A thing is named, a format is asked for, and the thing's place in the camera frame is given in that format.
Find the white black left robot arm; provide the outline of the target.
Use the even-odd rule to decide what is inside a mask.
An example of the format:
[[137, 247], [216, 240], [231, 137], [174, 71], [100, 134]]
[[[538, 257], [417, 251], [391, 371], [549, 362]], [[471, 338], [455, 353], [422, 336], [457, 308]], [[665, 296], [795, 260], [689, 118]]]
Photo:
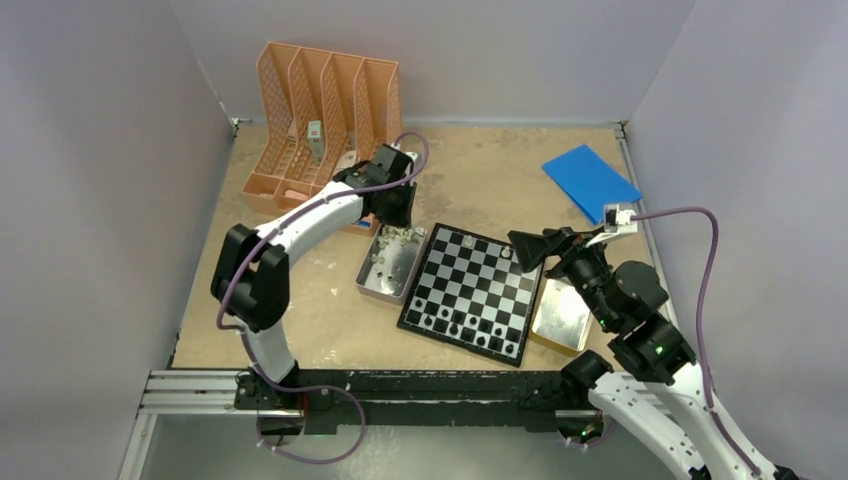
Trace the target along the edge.
[[259, 395], [272, 408], [297, 399], [297, 361], [282, 320], [290, 305], [291, 270], [310, 250], [356, 221], [408, 227], [418, 176], [429, 153], [380, 145], [374, 156], [337, 174], [312, 198], [258, 227], [237, 224], [225, 235], [210, 291], [218, 301], [216, 325], [239, 335], [251, 368], [262, 378]]

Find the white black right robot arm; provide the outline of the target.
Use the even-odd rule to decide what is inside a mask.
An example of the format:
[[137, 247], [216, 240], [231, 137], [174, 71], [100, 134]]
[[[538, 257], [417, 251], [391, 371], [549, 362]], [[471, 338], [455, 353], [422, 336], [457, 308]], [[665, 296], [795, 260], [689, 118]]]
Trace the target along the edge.
[[607, 242], [636, 230], [508, 234], [525, 271], [558, 257], [546, 277], [567, 280], [612, 336], [608, 346], [621, 371], [586, 351], [562, 370], [564, 399], [576, 407], [591, 403], [612, 417], [678, 479], [796, 478], [744, 436], [706, 384], [695, 351], [660, 312], [668, 293], [655, 268], [639, 261], [608, 264]]

